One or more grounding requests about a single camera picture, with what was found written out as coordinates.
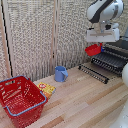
white panel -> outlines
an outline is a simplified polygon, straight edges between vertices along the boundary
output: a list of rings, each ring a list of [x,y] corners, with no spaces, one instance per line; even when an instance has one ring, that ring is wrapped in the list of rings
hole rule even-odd
[[[5,15],[9,15],[10,22],[14,75],[25,75],[32,81],[48,76],[54,0],[4,1]]]
[[[61,0],[56,65],[71,68],[86,62],[86,11],[92,1]]]

black dish rack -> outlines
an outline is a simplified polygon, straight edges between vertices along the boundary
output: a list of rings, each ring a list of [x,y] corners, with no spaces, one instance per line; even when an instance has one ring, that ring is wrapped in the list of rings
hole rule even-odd
[[[118,42],[106,43],[104,52],[91,57],[91,63],[98,65],[105,70],[122,76],[122,70],[128,62],[128,41],[119,40]],[[79,70],[82,70],[92,77],[107,84],[109,78],[95,70],[92,70],[82,64],[79,65]]]

black cable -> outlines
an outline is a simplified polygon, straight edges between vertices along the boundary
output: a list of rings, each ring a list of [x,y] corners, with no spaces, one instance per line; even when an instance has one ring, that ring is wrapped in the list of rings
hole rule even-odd
[[[120,36],[120,38],[122,38],[122,37],[128,38],[127,36]]]

red plastic basket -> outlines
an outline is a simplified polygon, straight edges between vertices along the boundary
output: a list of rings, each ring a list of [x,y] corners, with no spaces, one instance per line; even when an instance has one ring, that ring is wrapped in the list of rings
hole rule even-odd
[[[24,128],[40,118],[46,96],[24,76],[0,82],[0,102],[16,126]]]
[[[85,49],[85,52],[88,54],[88,56],[94,56],[101,52],[101,46],[102,43],[100,43],[100,46],[98,46],[97,44],[91,45]]]

basket handle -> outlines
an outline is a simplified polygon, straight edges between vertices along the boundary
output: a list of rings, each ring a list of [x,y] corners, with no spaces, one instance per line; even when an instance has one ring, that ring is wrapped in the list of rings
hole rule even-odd
[[[41,105],[41,104],[43,104],[43,103],[46,102],[46,100],[47,100],[46,96],[43,94],[42,91],[40,91],[40,93],[44,96],[44,98],[45,98],[44,101],[42,101],[42,102],[40,102],[39,104],[36,104],[36,105],[34,105],[34,106],[32,106],[32,107],[30,107],[30,108],[28,108],[28,109],[26,109],[26,110],[24,110],[24,111],[18,113],[18,114],[13,114],[13,113],[11,113],[11,111],[10,111],[10,109],[9,109],[8,106],[5,106],[4,108],[7,108],[8,112],[9,112],[9,114],[10,114],[11,116],[19,116],[19,115],[21,115],[21,114],[23,114],[23,113],[25,113],[25,112],[27,112],[27,111],[29,111],[29,110],[31,110],[31,109],[33,109],[33,108],[35,108],[35,107],[37,107],[37,106],[39,106],[39,105]]]
[[[23,76],[23,75],[19,75],[19,76],[15,76],[15,77],[12,77],[12,78],[9,78],[9,79],[6,79],[6,80],[2,80],[2,81],[0,81],[0,83],[1,82],[5,82],[5,81],[8,81],[8,80],[12,80],[12,79],[17,78],[17,77],[20,77],[20,76]]]

